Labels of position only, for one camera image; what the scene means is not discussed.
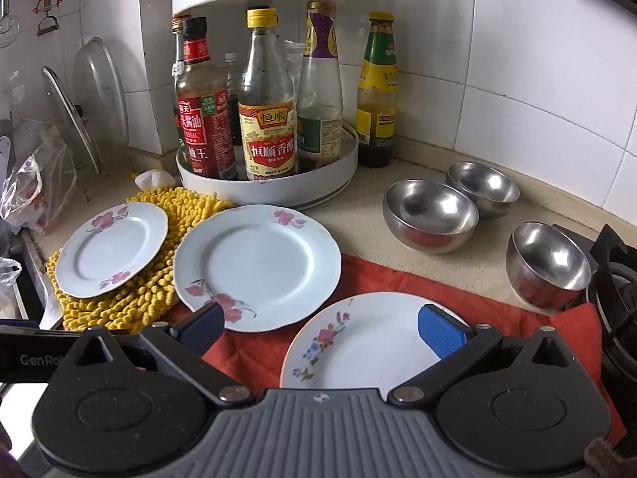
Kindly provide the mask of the yellow chenille mat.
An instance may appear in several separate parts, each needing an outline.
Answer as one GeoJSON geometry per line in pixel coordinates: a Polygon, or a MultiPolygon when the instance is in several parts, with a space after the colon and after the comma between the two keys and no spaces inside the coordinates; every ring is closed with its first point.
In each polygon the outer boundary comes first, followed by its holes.
{"type": "Polygon", "coordinates": [[[105,210],[91,220],[91,229],[104,233],[115,227],[115,218],[129,212],[133,204],[149,204],[167,217],[167,238],[159,251],[136,274],[124,270],[114,274],[115,287],[103,288],[95,298],[73,298],[62,290],[55,275],[61,253],[55,251],[45,264],[54,294],[62,306],[63,327],[67,331],[103,326],[137,333],[159,319],[178,303],[174,286],[173,261],[182,239],[195,225],[232,206],[215,194],[204,195],[183,187],[141,191],[126,203],[105,210]]]}

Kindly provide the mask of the glass pot lid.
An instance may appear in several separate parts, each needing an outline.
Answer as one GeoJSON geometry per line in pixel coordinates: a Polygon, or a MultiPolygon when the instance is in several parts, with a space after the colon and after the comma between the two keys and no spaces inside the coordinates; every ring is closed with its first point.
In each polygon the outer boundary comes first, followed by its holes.
{"type": "Polygon", "coordinates": [[[71,90],[50,67],[41,70],[53,124],[84,173],[105,173],[129,158],[129,123],[120,73],[103,39],[93,37],[73,62],[71,90]]]}

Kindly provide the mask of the small floral plate left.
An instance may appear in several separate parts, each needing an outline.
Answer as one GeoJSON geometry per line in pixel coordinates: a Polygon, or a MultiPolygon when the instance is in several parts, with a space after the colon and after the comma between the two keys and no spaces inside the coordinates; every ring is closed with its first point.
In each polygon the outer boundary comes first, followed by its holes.
{"type": "Polygon", "coordinates": [[[59,252],[55,278],[74,298],[95,298],[141,272],[160,251],[167,214],[150,203],[130,202],[86,221],[59,252]]]}

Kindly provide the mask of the steel bowl by wall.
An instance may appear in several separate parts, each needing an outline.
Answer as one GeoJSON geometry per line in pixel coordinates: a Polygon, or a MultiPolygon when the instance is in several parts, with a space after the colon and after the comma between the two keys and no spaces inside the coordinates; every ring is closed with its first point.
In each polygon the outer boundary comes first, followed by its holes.
{"type": "Polygon", "coordinates": [[[484,163],[455,162],[447,169],[446,182],[474,202],[482,220],[506,216],[520,198],[512,178],[484,163]]]}

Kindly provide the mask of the green yellow label oil bottle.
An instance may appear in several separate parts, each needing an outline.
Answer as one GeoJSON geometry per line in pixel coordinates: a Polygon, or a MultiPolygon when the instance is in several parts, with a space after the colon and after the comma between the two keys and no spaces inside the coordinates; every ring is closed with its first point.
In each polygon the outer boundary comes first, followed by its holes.
{"type": "Polygon", "coordinates": [[[358,163],[370,168],[387,166],[397,114],[397,65],[394,47],[394,15],[369,14],[369,34],[358,81],[355,131],[358,163]]]}

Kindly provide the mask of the yellow cap vinegar bottle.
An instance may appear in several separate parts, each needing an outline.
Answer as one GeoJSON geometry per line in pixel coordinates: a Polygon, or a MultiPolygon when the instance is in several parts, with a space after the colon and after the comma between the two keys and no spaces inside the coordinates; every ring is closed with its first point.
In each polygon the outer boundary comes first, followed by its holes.
{"type": "Polygon", "coordinates": [[[297,172],[297,116],[293,79],[285,66],[274,8],[250,9],[247,64],[238,90],[238,116],[247,178],[276,179],[297,172]]]}

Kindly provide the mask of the red rocket wall hook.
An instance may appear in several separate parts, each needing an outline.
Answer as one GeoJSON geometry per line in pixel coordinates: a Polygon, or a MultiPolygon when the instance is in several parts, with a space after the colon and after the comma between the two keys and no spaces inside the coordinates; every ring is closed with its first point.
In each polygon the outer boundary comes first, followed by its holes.
{"type": "Polygon", "coordinates": [[[52,14],[54,8],[58,8],[63,0],[38,0],[32,12],[40,15],[37,25],[37,36],[42,37],[59,29],[58,18],[52,14]]]}

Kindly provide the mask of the large floral plate middle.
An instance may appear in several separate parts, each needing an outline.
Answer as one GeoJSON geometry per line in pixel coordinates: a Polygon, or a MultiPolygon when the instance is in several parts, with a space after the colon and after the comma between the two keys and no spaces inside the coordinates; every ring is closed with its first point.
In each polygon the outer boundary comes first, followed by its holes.
{"type": "Polygon", "coordinates": [[[177,295],[191,311],[216,302],[227,329],[267,332],[324,304],[340,281],[341,251],[325,227],[297,210],[245,205],[187,233],[173,270],[177,295]]]}

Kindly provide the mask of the floral plate near gripper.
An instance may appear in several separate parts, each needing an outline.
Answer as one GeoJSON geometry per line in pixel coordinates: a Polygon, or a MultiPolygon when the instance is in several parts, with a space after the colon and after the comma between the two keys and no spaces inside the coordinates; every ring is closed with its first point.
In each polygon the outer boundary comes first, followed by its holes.
{"type": "Polygon", "coordinates": [[[282,388],[376,388],[385,397],[440,358],[420,338],[418,313],[433,300],[403,292],[369,292],[338,301],[312,317],[289,346],[282,388]]]}

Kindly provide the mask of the steel bowl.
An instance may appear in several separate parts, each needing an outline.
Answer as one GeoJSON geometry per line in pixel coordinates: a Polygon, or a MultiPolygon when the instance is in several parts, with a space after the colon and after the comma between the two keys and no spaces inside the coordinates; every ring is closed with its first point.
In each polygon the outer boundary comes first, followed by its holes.
{"type": "Polygon", "coordinates": [[[474,202],[482,220],[506,216],[520,198],[512,178],[484,163],[455,162],[447,169],[446,182],[474,202]]]}
{"type": "Polygon", "coordinates": [[[539,221],[516,225],[508,239],[505,269],[519,298],[544,310],[574,303],[593,276],[582,249],[556,227],[539,221]]]}
{"type": "Polygon", "coordinates": [[[470,198],[433,180],[391,184],[384,192],[382,211],[399,242],[433,255],[451,253],[467,243],[479,222],[479,211],[470,198]]]}

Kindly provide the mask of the black gas stove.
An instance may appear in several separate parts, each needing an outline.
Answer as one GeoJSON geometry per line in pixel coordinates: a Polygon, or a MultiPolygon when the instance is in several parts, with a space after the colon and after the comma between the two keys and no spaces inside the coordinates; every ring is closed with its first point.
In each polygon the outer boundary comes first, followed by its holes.
{"type": "Polygon", "coordinates": [[[593,270],[585,298],[602,324],[602,384],[628,435],[635,436],[636,248],[610,225],[594,241],[564,227],[558,230],[583,251],[593,270]]]}

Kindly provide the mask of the dark bottle behind soy sauce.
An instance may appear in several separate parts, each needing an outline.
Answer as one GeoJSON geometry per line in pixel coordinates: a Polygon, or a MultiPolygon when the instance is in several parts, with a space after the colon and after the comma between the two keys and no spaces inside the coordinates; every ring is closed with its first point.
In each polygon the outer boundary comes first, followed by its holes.
{"type": "Polygon", "coordinates": [[[176,16],[172,18],[172,34],[175,40],[175,59],[172,65],[172,77],[173,77],[173,114],[174,122],[178,135],[178,157],[180,163],[185,168],[190,168],[190,160],[188,157],[188,148],[185,142],[184,130],[182,129],[182,120],[180,120],[180,111],[177,95],[177,83],[180,76],[184,72],[184,33],[182,32],[182,22],[184,18],[182,16],[176,16]]]}

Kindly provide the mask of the red cloth mat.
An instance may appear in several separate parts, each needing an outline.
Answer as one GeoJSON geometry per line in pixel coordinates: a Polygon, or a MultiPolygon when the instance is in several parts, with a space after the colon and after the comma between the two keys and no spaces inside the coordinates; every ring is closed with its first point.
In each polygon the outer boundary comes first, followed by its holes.
{"type": "MultiPolygon", "coordinates": [[[[470,324],[487,323],[508,337],[529,337],[542,325],[554,326],[569,344],[609,406],[613,445],[626,429],[602,385],[602,325],[593,304],[585,303],[547,316],[510,306],[407,272],[392,270],[357,257],[344,256],[341,280],[329,303],[372,291],[398,291],[431,299],[447,306],[470,324]]],[[[266,333],[227,331],[203,359],[255,392],[279,385],[279,373],[291,340],[300,330],[294,324],[266,333]]]]}

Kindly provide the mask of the purple label clear bottle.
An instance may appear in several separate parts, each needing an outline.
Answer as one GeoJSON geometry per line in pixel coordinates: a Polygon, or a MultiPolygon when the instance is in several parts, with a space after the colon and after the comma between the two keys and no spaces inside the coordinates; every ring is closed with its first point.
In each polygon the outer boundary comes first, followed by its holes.
{"type": "Polygon", "coordinates": [[[310,172],[339,159],[342,119],[336,5],[327,0],[309,1],[297,96],[300,172],[310,172]]]}

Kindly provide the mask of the red label soy sauce bottle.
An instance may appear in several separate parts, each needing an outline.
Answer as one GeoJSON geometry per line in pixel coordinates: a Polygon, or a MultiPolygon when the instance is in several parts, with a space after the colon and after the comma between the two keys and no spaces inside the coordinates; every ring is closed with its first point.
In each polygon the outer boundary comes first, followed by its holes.
{"type": "Polygon", "coordinates": [[[176,82],[179,122],[192,173],[221,180],[238,178],[230,131],[226,70],[211,59],[207,21],[182,21],[184,71],[176,82]]]}

